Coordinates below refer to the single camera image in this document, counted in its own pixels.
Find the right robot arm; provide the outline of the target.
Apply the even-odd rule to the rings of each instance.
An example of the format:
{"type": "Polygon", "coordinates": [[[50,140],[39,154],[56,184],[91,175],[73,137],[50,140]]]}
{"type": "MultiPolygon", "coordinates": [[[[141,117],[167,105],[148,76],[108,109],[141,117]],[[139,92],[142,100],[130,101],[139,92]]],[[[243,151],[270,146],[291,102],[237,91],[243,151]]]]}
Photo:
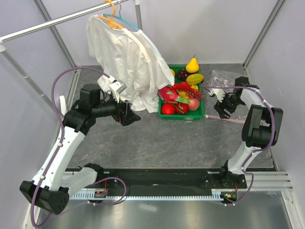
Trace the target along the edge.
{"type": "Polygon", "coordinates": [[[229,119],[239,105],[245,105],[248,114],[242,128],[240,147],[221,167],[214,180],[225,188],[246,188],[246,169],[257,155],[277,143],[284,112],[269,104],[259,87],[250,84],[247,77],[236,78],[231,89],[231,93],[220,86],[211,89],[211,93],[217,97],[214,109],[220,118],[229,119]]]}

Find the clear pink zip top bag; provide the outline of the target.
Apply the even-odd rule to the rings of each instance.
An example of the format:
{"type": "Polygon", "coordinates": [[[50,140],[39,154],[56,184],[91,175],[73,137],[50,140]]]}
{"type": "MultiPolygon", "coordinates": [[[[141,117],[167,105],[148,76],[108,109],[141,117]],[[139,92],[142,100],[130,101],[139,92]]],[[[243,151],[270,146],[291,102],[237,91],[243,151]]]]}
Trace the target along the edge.
{"type": "MultiPolygon", "coordinates": [[[[211,77],[205,78],[202,86],[216,86],[216,87],[231,87],[235,86],[235,79],[245,76],[245,73],[234,73],[231,71],[224,70],[212,70],[211,77]]],[[[205,118],[209,119],[218,119],[223,121],[228,121],[237,124],[244,124],[246,116],[248,113],[247,107],[244,105],[237,106],[236,110],[233,113],[230,113],[229,110],[224,109],[224,115],[226,118],[221,118],[219,113],[215,110],[214,106],[217,103],[217,96],[211,93],[211,90],[203,90],[204,92],[204,111],[205,118]]]]}

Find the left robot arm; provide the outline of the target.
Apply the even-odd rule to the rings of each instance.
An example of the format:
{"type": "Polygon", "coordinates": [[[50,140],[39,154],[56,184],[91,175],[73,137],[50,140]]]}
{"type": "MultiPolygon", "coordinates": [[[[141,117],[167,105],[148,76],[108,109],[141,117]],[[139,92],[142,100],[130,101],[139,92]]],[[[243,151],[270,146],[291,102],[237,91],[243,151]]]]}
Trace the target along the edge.
{"type": "Polygon", "coordinates": [[[102,100],[103,91],[97,84],[86,84],[81,88],[80,98],[68,111],[61,125],[52,150],[41,169],[31,181],[23,181],[20,191],[33,205],[52,214],[59,215],[66,208],[69,198],[81,189],[92,185],[101,187],[105,177],[103,168],[97,164],[86,164],[76,175],[64,179],[63,175],[75,150],[99,117],[111,116],[123,126],[139,121],[140,117],[121,98],[126,85],[121,81],[110,84],[110,97],[102,100]]]}

